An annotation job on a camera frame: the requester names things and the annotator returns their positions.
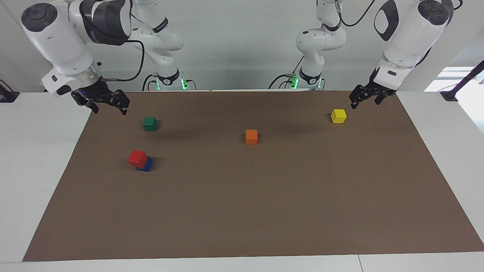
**red cube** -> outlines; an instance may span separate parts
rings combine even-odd
[[[128,162],[132,167],[143,168],[145,167],[148,156],[143,151],[133,150],[129,156]]]

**yellow cube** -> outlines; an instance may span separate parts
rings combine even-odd
[[[335,109],[331,114],[331,120],[335,124],[342,124],[346,121],[346,112],[343,109]]]

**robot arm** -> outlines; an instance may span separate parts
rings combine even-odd
[[[169,23],[158,0],[134,0],[133,4],[136,19],[145,27],[134,29],[131,38],[145,45],[145,53],[156,68],[158,85],[164,86],[164,90],[187,89],[183,72],[170,53],[183,47],[183,37]]]
[[[335,0],[317,0],[316,15],[322,27],[299,33],[296,46],[304,54],[298,74],[300,86],[318,89],[324,66],[324,57],[321,53],[345,45],[346,31],[341,27],[339,12]]]
[[[73,4],[69,6],[65,1],[40,3],[27,8],[22,14],[25,33],[54,66],[42,82],[54,96],[70,92],[78,105],[86,106],[94,113],[99,111],[96,103],[105,103],[117,107],[125,115],[130,102],[128,97],[121,90],[109,90],[84,42],[89,38],[96,43],[123,44],[128,38],[124,31],[130,31],[131,24],[128,28],[123,27],[126,23],[121,23],[119,14],[131,9],[131,3],[126,0],[85,0]],[[83,7],[89,7],[91,15],[84,14],[77,21],[70,22],[69,12],[82,14]],[[93,23],[104,24],[105,28],[89,28]]]
[[[451,0],[388,0],[375,18],[375,30],[387,48],[366,86],[351,93],[351,107],[372,96],[379,105],[392,96],[430,50],[454,14]]]

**orange cube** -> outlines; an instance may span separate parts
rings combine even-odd
[[[257,144],[257,130],[248,129],[245,131],[245,144],[256,145]]]

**wooden block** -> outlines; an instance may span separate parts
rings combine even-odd
[[[158,122],[156,121],[155,117],[145,117],[143,120],[143,128],[145,131],[156,131],[158,129]]]
[[[144,168],[147,160],[148,156],[146,153],[138,150],[133,150],[128,158],[129,164],[136,168]]]
[[[245,144],[256,145],[257,144],[257,130],[248,129],[245,131]]]
[[[148,160],[146,161],[145,166],[143,168],[136,167],[136,170],[142,171],[142,172],[150,172],[152,165],[153,165],[153,161],[151,160],[150,157],[148,157]]]
[[[342,124],[346,121],[346,112],[343,109],[335,109],[331,114],[331,120],[335,124]]]

